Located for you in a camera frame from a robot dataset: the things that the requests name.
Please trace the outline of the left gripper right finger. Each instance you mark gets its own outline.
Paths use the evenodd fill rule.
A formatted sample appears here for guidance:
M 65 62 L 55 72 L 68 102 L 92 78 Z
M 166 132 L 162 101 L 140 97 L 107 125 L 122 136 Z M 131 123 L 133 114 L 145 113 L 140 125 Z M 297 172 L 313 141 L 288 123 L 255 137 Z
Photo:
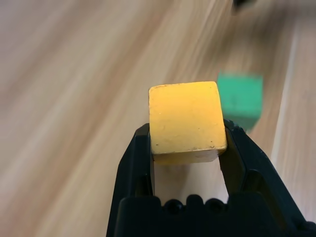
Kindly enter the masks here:
M 305 222 L 268 156 L 231 120 L 224 120 L 227 149 L 219 156 L 229 195 L 259 193 L 278 222 Z

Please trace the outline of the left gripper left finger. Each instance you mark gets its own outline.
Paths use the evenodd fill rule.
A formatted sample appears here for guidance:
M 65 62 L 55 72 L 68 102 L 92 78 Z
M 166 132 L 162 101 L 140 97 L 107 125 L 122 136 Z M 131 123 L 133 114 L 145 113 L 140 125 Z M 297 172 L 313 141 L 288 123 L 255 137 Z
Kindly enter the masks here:
M 117 170 L 107 233 L 115 232 L 119 203 L 124 198 L 153 196 L 155 175 L 149 124 L 138 128 L 123 154 Z

